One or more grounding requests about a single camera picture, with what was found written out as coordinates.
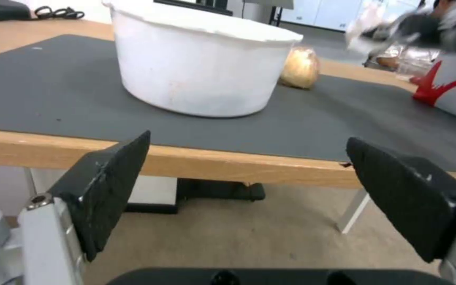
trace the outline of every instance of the screw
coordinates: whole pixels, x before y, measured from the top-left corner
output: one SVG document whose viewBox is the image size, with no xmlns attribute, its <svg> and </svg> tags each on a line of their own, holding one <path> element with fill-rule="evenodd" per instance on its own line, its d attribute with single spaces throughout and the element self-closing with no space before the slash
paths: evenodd
<svg viewBox="0 0 456 285">
<path fill-rule="evenodd" d="M 46 206 L 48 204 L 53 204 L 54 203 L 54 198 L 52 198 L 52 195 L 49 193 L 42 193 L 39 195 L 36 195 L 29 199 L 29 202 L 27 203 L 26 209 L 28 211 L 31 211 L 33 209 L 38 209 L 40 207 Z"/>
</svg>

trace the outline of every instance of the onion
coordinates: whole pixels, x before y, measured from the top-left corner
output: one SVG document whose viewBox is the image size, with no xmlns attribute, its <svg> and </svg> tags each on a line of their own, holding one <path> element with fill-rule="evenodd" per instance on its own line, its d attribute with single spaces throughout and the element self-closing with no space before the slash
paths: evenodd
<svg viewBox="0 0 456 285">
<path fill-rule="evenodd" d="M 310 47 L 294 47 L 281 72 L 279 82 L 283 85 L 302 89 L 311 88 L 320 72 L 320 63 Z"/>
</svg>

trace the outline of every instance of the red object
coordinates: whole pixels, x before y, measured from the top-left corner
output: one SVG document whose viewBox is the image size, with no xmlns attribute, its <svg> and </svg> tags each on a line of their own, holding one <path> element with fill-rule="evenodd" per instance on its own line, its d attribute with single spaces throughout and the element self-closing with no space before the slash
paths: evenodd
<svg viewBox="0 0 456 285">
<path fill-rule="evenodd" d="M 436 101 L 446 92 L 456 87 L 456 80 L 441 86 L 434 86 L 434 79 L 441 67 L 442 61 L 436 63 L 429 72 L 417 81 L 418 90 L 413 95 L 413 98 L 425 104 L 434 106 Z"/>
</svg>

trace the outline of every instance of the gray table mat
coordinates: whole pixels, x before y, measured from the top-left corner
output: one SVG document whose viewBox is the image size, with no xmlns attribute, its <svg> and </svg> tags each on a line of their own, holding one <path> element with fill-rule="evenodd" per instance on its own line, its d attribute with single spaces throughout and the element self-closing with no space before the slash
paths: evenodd
<svg viewBox="0 0 456 285">
<path fill-rule="evenodd" d="M 0 54 L 0 130 L 121 141 L 147 129 L 153 144 L 336 161 L 357 136 L 456 171 L 456 117 L 397 87 L 320 76 L 311 91 L 277 86 L 257 114 L 208 119 L 126 92 L 113 42 L 65 35 Z"/>
</svg>

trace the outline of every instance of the black gripper pad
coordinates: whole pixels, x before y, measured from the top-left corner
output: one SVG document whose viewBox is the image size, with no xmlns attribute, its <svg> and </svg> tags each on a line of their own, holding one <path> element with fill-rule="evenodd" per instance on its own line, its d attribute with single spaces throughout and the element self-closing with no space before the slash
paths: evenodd
<svg viewBox="0 0 456 285">
<path fill-rule="evenodd" d="M 87 260 L 103 251 L 123 213 L 150 145 L 150 132 L 85 154 L 50 189 L 68 205 Z"/>
<path fill-rule="evenodd" d="M 456 236 L 456 179 L 427 159 L 355 137 L 347 153 L 372 200 L 420 257 L 444 258 Z"/>
</svg>

